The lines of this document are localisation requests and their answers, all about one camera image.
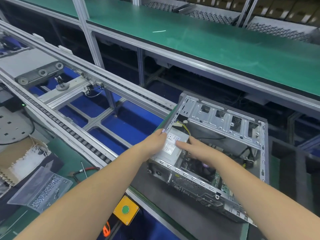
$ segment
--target orange object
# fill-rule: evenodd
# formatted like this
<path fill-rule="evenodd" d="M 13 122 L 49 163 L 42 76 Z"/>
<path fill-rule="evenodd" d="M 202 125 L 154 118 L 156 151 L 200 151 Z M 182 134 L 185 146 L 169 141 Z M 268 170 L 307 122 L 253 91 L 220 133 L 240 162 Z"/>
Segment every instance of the orange object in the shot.
<path fill-rule="evenodd" d="M 102 231 L 105 238 L 110 235 L 111 230 L 110 230 L 109 222 L 106 222 Z"/>

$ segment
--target dark gray surface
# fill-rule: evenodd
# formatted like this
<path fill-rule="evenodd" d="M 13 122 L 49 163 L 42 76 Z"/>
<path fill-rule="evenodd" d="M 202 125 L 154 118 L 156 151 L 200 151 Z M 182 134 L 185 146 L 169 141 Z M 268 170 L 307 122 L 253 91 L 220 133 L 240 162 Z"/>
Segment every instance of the dark gray surface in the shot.
<path fill-rule="evenodd" d="M 140 167 L 131 186 L 169 215 L 198 240 L 239 240 L 243 224 L 230 221 L 179 192 Z"/>

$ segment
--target green button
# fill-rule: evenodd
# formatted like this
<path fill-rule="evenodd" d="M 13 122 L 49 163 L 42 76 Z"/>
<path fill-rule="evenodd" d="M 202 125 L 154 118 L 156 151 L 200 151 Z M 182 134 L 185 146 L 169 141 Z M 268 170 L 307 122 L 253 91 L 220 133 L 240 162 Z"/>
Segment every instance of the green button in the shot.
<path fill-rule="evenodd" d="M 127 205 L 123 206 L 122 207 L 122 213 L 123 214 L 128 214 L 128 212 L 129 212 L 129 206 L 127 206 Z"/>

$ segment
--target hole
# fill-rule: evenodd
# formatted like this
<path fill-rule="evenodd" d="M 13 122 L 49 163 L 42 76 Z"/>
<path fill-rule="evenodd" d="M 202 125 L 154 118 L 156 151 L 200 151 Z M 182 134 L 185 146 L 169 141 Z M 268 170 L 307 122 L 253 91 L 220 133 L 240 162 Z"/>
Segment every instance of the hole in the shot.
<path fill-rule="evenodd" d="M 226 112 L 223 112 L 223 111 L 217 110 L 217 112 L 216 112 L 216 117 L 218 117 L 218 118 L 222 118 L 225 114 L 226 114 Z"/>
<path fill-rule="evenodd" d="M 258 126 L 256 123 L 249 122 L 248 137 L 252 138 L 253 131 L 255 131 L 255 133 L 258 132 L 258 129 L 256 129 Z"/>
<path fill-rule="evenodd" d="M 206 106 L 206 105 L 202 105 L 201 111 L 208 114 L 209 111 L 210 111 L 210 107 L 209 107 L 209 106 Z"/>
<path fill-rule="evenodd" d="M 235 131 L 235 132 L 240 132 L 241 129 L 241 122 L 242 119 L 236 116 L 232 117 L 231 123 L 233 123 L 233 126 L 230 126 L 230 130 Z"/>

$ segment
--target human arm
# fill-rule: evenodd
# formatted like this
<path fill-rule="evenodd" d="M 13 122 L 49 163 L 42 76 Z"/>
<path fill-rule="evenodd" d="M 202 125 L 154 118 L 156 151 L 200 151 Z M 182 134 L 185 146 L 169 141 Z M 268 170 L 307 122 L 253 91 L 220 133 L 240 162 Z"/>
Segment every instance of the human arm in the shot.
<path fill-rule="evenodd" d="M 97 239 L 141 164 L 163 148 L 158 129 L 55 202 L 15 239 Z"/>
<path fill-rule="evenodd" d="M 268 240 L 319 239 L 320 218 L 194 137 L 176 145 L 215 168 Z"/>

